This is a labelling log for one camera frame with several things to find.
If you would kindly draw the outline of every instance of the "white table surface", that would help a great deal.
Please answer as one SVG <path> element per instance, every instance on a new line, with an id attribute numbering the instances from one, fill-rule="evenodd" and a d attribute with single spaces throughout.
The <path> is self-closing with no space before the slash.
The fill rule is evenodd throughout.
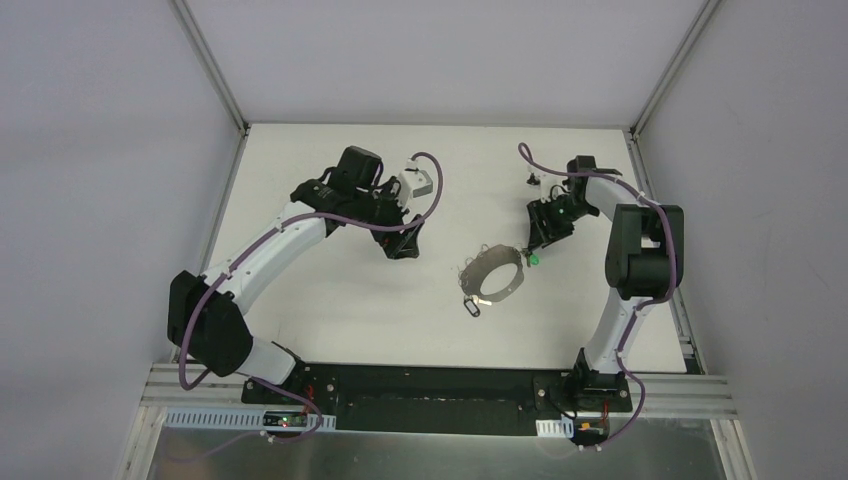
<path id="1" fill-rule="evenodd" d="M 383 158 L 387 175 L 424 150 L 445 174 L 439 208 L 419 236 L 418 259 L 391 261 L 364 230 L 347 226 L 313 247 L 265 290 L 248 312 L 255 336 L 307 361 L 505 368 L 567 368 L 600 318 L 608 287 L 603 264 L 610 222 L 585 217 L 575 233 L 538 251 L 524 284 L 471 317 L 457 283 L 465 259 L 482 246 L 526 245 L 527 202 L 537 188 L 516 145 L 537 162 L 565 169 L 577 154 L 617 168 L 635 182 L 616 130 L 369 125 L 258 124 L 226 207 L 212 263 L 263 229 L 289 194 L 358 145 Z M 425 159 L 421 167 L 435 180 Z M 433 196 L 417 199 L 423 212 Z M 629 367 L 685 371 L 668 306 L 654 308 L 634 341 Z"/>

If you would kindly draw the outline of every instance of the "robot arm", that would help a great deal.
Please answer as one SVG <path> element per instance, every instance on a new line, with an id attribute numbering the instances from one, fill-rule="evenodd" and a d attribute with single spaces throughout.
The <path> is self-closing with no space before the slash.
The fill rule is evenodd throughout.
<path id="1" fill-rule="evenodd" d="M 570 236 L 574 222 L 587 214 L 603 213 L 612 221 L 605 258 L 605 274 L 610 286 L 606 306 L 594 335 L 581 349 L 565 381 L 570 403 L 579 406 L 582 402 L 585 406 L 587 400 L 588 404 L 593 400 L 608 400 L 621 391 L 621 382 L 625 380 L 619 365 L 619 352 L 623 362 L 651 310 L 652 304 L 647 302 L 662 298 L 668 291 L 671 264 L 659 214 L 638 203 L 632 192 L 617 180 L 619 172 L 597 168 L 594 157 L 589 156 L 578 156 L 570 161 L 567 171 L 575 175 L 562 185 L 554 184 L 558 187 L 554 188 L 550 185 L 551 177 L 557 178 L 555 175 L 531 170 L 528 183 L 543 188 L 540 199 L 527 205 L 530 216 L 528 255 Z M 683 276 L 683 211 L 674 205 L 659 208 L 671 227 L 676 287 Z"/>
<path id="2" fill-rule="evenodd" d="M 348 147 L 338 166 L 327 169 L 320 179 L 301 184 L 292 193 L 291 203 L 239 251 L 199 276 L 185 271 L 177 275 L 171 283 L 168 338 L 182 344 L 192 312 L 206 294 L 188 353 L 219 376 L 238 372 L 282 383 L 294 368 L 296 356 L 254 338 L 243 316 L 295 258 L 344 226 L 344 220 L 401 227 L 407 202 L 433 191 L 432 180 L 414 159 L 398 176 L 378 185 L 382 170 L 380 157 Z M 309 218 L 316 213 L 331 218 Z M 388 258 L 416 258 L 422 225 L 420 221 L 402 231 L 373 231 L 372 236 Z"/>

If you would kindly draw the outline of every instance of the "white wall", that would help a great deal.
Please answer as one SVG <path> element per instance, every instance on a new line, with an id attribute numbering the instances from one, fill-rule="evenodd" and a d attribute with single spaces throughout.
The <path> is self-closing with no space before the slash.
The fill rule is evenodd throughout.
<path id="1" fill-rule="evenodd" d="M 112 478 L 237 143 L 168 3 L 0 7 L 0 477 Z"/>
<path id="2" fill-rule="evenodd" d="M 629 126 L 702 1 L 189 3 L 250 121 Z"/>
<path id="3" fill-rule="evenodd" d="M 728 1 L 643 135 L 760 478 L 844 478 L 848 3 Z"/>

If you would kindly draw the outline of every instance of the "purple cable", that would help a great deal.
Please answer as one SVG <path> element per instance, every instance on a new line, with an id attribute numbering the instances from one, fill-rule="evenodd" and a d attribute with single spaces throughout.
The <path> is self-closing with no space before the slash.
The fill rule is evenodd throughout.
<path id="1" fill-rule="evenodd" d="M 254 382 L 262 385 L 263 387 L 265 387 L 269 390 L 272 390 L 274 392 L 279 393 L 280 395 L 289 397 L 291 399 L 294 399 L 294 400 L 297 400 L 298 402 L 303 403 L 304 405 L 306 405 L 307 407 L 312 409 L 315 412 L 315 415 L 318 416 L 318 421 L 315 422 L 315 425 L 313 427 L 311 427 L 309 430 L 304 431 L 300 435 L 296 435 L 294 437 L 283 437 L 283 438 L 276 437 L 276 436 L 270 436 L 269 438 L 271 438 L 274 443 L 286 444 L 286 443 L 301 442 L 301 441 L 306 440 L 307 438 L 311 437 L 312 435 L 314 435 L 315 432 L 317 432 L 318 429 L 321 428 L 321 425 L 324 424 L 324 415 L 321 413 L 321 411 L 318 409 L 318 407 L 315 406 L 315 404 L 312 403 L 309 399 L 301 397 L 300 395 L 297 395 L 297 394 L 294 394 L 294 393 L 291 393 L 291 392 L 287 392 L 287 391 L 283 390 L 282 388 L 280 388 L 276 385 L 272 385 L 271 383 L 266 382 L 265 380 L 262 380 L 261 378 L 251 377 L 251 380 L 253 380 Z M 236 435 L 235 437 L 227 440 L 226 442 L 224 442 L 224 443 L 222 443 L 222 444 L 220 444 L 216 447 L 210 448 L 209 450 L 207 450 L 207 451 L 205 451 L 205 452 L 203 452 L 199 455 L 195 455 L 193 457 L 174 457 L 174 456 L 172 456 L 171 454 L 168 453 L 167 446 L 165 445 L 165 442 L 163 441 L 162 442 L 163 455 L 170 462 L 182 463 L 182 464 L 194 463 L 194 462 L 197 462 L 199 460 L 203 460 L 204 458 L 211 457 L 212 455 L 215 455 L 216 453 L 220 452 L 221 450 L 229 447 L 230 445 L 233 445 L 234 443 L 236 443 L 236 442 L 238 442 L 238 441 L 240 441 L 244 438 L 247 438 L 251 435 L 257 435 L 257 434 L 259 434 L 259 432 L 256 432 L 256 431 L 244 432 L 240 435 Z"/>
<path id="2" fill-rule="evenodd" d="M 374 175 L 374 181 L 371 182 L 371 185 L 374 185 L 375 187 L 377 185 L 379 185 L 380 184 L 380 177 L 382 177 L 382 176 L 383 176 L 383 163 L 380 162 L 379 164 L 377 164 L 377 174 Z"/>
<path id="3" fill-rule="evenodd" d="M 438 179 L 439 184 L 436 187 L 436 197 L 433 199 L 433 203 L 430 205 L 430 208 L 428 208 L 427 211 L 424 212 L 421 215 L 421 217 L 418 218 L 417 220 L 413 220 L 413 221 L 407 223 L 406 225 L 396 225 L 396 226 L 393 226 L 393 227 L 388 227 L 388 226 L 385 226 L 385 225 L 373 225 L 373 224 L 366 223 L 366 222 L 360 222 L 358 220 L 343 217 L 341 215 L 336 215 L 334 213 L 312 212 L 312 213 L 304 213 L 304 214 L 301 214 L 301 215 L 295 215 L 295 216 L 288 218 L 285 221 L 283 221 L 280 224 L 279 228 L 273 228 L 273 229 L 269 230 L 264 235 L 259 237 L 255 242 L 253 242 L 249 247 L 247 247 L 247 249 L 245 249 L 245 251 L 242 252 L 242 254 L 239 255 L 238 258 L 236 258 L 236 260 L 233 263 L 230 264 L 229 269 L 228 269 L 229 274 L 232 274 L 232 272 L 235 271 L 236 268 L 239 267 L 239 265 L 241 265 L 245 260 L 247 260 L 247 258 L 250 257 L 250 255 L 252 255 L 253 252 L 255 252 L 259 247 L 261 247 L 271 237 L 273 237 L 277 233 L 281 232 L 282 230 L 284 230 L 286 227 L 290 226 L 291 224 L 300 222 L 302 220 L 307 220 L 307 219 L 310 219 L 310 218 L 324 218 L 324 219 L 327 219 L 327 220 L 335 220 L 337 222 L 347 223 L 347 224 L 353 225 L 355 227 L 360 227 L 360 228 L 364 228 L 364 229 L 367 229 L 367 230 L 374 230 L 374 231 L 378 231 L 378 232 L 400 232 L 402 230 L 406 230 L 407 228 L 413 228 L 413 227 L 417 227 L 418 225 L 421 225 L 422 223 L 424 223 L 425 220 L 427 220 L 427 218 L 430 217 L 430 215 L 433 214 L 433 211 L 436 210 L 436 207 L 439 205 L 439 201 L 442 199 L 442 188 L 443 188 L 443 185 L 444 185 L 444 176 L 442 174 L 442 166 L 439 164 L 439 161 L 436 160 L 436 157 L 430 155 L 427 152 L 418 152 L 415 155 L 413 155 L 411 157 L 411 159 L 415 160 L 418 157 L 424 157 L 424 158 L 430 160 L 431 162 L 433 162 L 433 166 L 436 168 L 436 177 Z M 229 274 L 228 273 L 222 273 L 212 283 L 212 285 L 209 286 L 209 288 L 206 290 L 206 292 L 203 294 L 203 296 L 200 297 L 200 300 L 197 302 L 197 305 L 194 306 L 194 310 L 192 310 L 191 316 L 188 319 L 188 324 L 186 325 L 185 333 L 183 333 L 183 341 L 180 343 L 180 361 L 179 361 L 179 369 L 177 370 L 177 372 L 178 372 L 177 376 L 180 380 L 180 386 L 183 388 L 183 390 L 191 390 L 191 389 L 195 388 L 197 385 L 200 384 L 201 381 L 203 381 L 204 378 L 206 378 L 207 375 L 209 375 L 209 369 L 206 369 L 192 383 L 188 383 L 188 380 L 186 379 L 186 376 L 185 376 L 185 374 L 186 374 L 186 372 L 185 372 L 186 362 L 188 361 L 188 346 L 189 346 L 189 343 L 191 341 L 191 335 L 192 335 L 192 333 L 194 333 L 194 326 L 197 323 L 197 319 L 200 317 L 200 312 L 203 311 L 203 307 L 206 306 L 206 302 L 209 301 L 209 298 L 212 297 L 212 294 L 215 292 L 215 290 L 217 290 L 218 287 L 220 287 L 221 284 L 224 283 L 224 281 L 227 279 Z"/>
<path id="4" fill-rule="evenodd" d="M 618 346 L 616 347 L 616 361 L 618 362 L 619 368 L 624 374 L 633 380 L 639 388 L 642 390 L 642 394 L 639 396 L 639 404 L 636 406 L 636 410 L 633 412 L 633 416 L 627 420 L 623 427 L 621 427 L 617 432 L 615 432 L 612 436 L 601 442 L 598 446 L 602 447 L 604 445 L 608 445 L 614 439 L 618 438 L 619 435 L 624 433 L 626 430 L 630 428 L 631 425 L 636 421 L 639 417 L 639 414 L 642 413 L 642 408 L 645 406 L 645 396 L 647 392 L 645 392 L 645 383 L 637 377 L 633 372 L 627 369 L 624 366 L 624 360 L 621 358 L 621 352 L 624 350 L 624 346 L 627 344 L 628 338 L 630 338 L 630 334 L 633 332 L 633 327 L 636 325 L 636 316 L 637 312 L 641 311 L 643 308 L 649 305 L 657 305 L 660 303 L 665 303 L 671 299 L 671 296 L 674 294 L 674 289 L 677 286 L 677 256 L 674 250 L 674 241 L 671 236 L 671 225 L 668 222 L 668 216 L 665 213 L 665 210 L 662 209 L 658 204 L 649 201 L 645 198 L 643 194 L 641 194 L 638 190 L 633 188 L 630 184 L 622 181 L 618 177 L 614 177 L 612 175 L 607 175 L 605 173 L 596 173 L 596 172 L 560 172 L 558 170 L 552 170 L 547 167 L 543 167 L 539 165 L 533 160 L 533 154 L 530 152 L 530 147 L 527 146 L 526 143 L 521 142 L 518 144 L 518 154 L 521 155 L 527 163 L 538 168 L 543 172 L 550 173 L 552 175 L 560 175 L 564 177 L 594 177 L 594 178 L 602 178 L 604 180 L 608 180 L 610 182 L 617 183 L 621 185 L 625 190 L 627 190 L 631 195 L 636 198 L 636 201 L 646 205 L 648 207 L 653 208 L 657 215 L 660 218 L 660 223 L 663 226 L 663 235 L 665 236 L 665 244 L 666 244 L 666 252 L 668 253 L 669 258 L 669 269 L 671 270 L 669 275 L 669 283 L 668 290 L 662 298 L 647 300 L 645 302 L 640 303 L 633 309 L 633 314 L 630 315 L 630 319 L 627 322 L 627 326 L 624 328 L 624 333 L 621 335 L 621 340 L 618 342 Z"/>

